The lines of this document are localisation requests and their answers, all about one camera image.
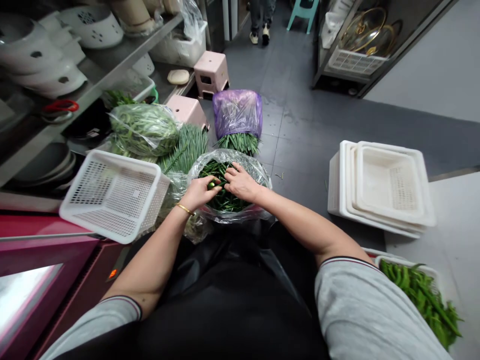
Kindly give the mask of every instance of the sneaker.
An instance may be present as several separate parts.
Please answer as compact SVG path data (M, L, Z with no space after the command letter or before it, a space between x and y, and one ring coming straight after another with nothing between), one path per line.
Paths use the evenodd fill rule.
M263 35L262 35L263 45L268 45L270 42L270 25L263 25Z
M253 45L257 45L259 43L259 34L257 32L251 32L250 41Z

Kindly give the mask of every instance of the white wall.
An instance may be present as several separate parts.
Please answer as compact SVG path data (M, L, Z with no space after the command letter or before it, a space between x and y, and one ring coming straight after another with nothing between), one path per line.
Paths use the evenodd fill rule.
M459 0L365 96L480 122L480 1Z
M418 240L385 232L386 251L424 263L440 276L443 298L465 322L452 356L478 359L480 353L480 172L429 184L437 226Z

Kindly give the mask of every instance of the light blue stool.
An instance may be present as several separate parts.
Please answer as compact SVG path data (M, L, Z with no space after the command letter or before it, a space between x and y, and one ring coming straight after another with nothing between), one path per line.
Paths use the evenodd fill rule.
M308 19L308 28L306 29L306 33L310 34L310 29L312 28L312 23L314 22L315 13L317 12L317 7L319 6L320 0L310 0L313 1L313 6L311 8L304 8L300 6L301 0L295 0L295 5L293 6L293 10L290 16L290 22L288 23L288 27L286 28L287 31L290 31L290 27L294 22L295 17Z

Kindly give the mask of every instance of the bangle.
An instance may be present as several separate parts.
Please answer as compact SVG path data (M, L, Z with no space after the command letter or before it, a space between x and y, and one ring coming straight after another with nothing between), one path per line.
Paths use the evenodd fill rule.
M179 202L177 202L175 205L177 205L179 208L182 208L183 210L185 210L188 214L190 214L190 216L194 216L195 213L194 212L191 212L190 210L188 210L185 206L183 205L180 205Z

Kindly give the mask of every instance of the gray sleeve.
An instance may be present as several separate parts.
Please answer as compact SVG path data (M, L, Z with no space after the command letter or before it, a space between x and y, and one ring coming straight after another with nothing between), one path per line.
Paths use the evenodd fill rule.
M371 264L326 260L315 298L332 360L451 359L404 292Z
M109 297L86 312L42 355L40 360L57 356L122 325L140 320L142 309L127 296Z

